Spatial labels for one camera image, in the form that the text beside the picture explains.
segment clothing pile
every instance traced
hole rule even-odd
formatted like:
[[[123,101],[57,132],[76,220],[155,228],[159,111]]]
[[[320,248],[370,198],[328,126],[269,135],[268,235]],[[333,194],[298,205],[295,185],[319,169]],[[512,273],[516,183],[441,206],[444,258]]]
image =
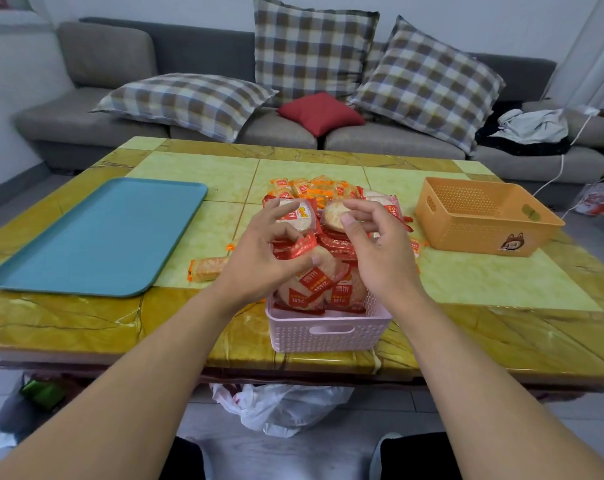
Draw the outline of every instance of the clothing pile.
[[[563,155],[570,149],[563,109],[523,112],[521,101],[497,102],[475,140],[520,157]]]

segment pink plastic basket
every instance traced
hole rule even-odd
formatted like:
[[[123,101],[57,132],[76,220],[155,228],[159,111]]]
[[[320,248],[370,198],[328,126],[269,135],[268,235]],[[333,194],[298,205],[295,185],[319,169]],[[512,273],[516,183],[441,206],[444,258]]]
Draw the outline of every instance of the pink plastic basket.
[[[369,350],[393,320],[372,293],[364,302],[364,315],[327,311],[325,315],[310,317],[304,312],[274,308],[273,302],[274,298],[270,296],[266,302],[266,315],[271,345],[276,352]]]

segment marble pattern tabletop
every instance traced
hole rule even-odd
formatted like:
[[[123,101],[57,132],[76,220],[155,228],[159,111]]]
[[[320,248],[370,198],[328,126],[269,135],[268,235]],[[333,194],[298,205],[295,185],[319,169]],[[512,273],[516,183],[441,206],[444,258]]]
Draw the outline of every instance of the marble pattern tabletop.
[[[67,362],[74,356],[111,362],[198,292],[198,285],[186,280],[189,261],[226,253],[226,244],[260,209],[271,178],[321,174],[395,193],[409,215],[425,177],[500,181],[472,161],[132,138],[2,227],[0,264],[111,178],[203,182],[207,197],[154,286],[121,299],[0,290],[0,355],[22,351],[64,356]],[[423,237],[419,225],[414,227]],[[419,266],[426,290],[448,316],[516,377],[604,384],[604,265],[564,232],[530,258],[427,248]],[[207,365],[247,373],[336,372],[396,380],[420,375],[395,323],[369,351],[276,353],[261,303],[235,315]]]

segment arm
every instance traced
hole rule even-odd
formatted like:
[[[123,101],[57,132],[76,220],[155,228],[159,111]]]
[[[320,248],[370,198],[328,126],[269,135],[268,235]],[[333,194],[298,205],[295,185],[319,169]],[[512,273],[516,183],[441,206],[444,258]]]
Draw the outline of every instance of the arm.
[[[408,336],[464,478],[604,479],[604,460],[428,296],[399,221],[374,202],[346,206],[353,210],[342,221],[362,279]],[[371,224],[381,234],[376,243],[365,232]]]
[[[300,237],[289,224],[274,223],[298,204],[278,205],[275,199],[253,217],[215,282],[2,460],[0,479],[157,479],[227,323],[237,310],[313,266],[309,255],[273,257],[274,238]]]

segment white cloth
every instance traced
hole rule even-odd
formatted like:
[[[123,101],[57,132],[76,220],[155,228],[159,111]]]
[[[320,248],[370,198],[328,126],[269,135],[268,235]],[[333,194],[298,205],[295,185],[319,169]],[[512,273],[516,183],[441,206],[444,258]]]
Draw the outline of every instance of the white cloth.
[[[499,131],[491,136],[520,144],[559,143],[569,135],[569,124],[562,112],[562,109],[532,112],[512,109],[499,117]]]

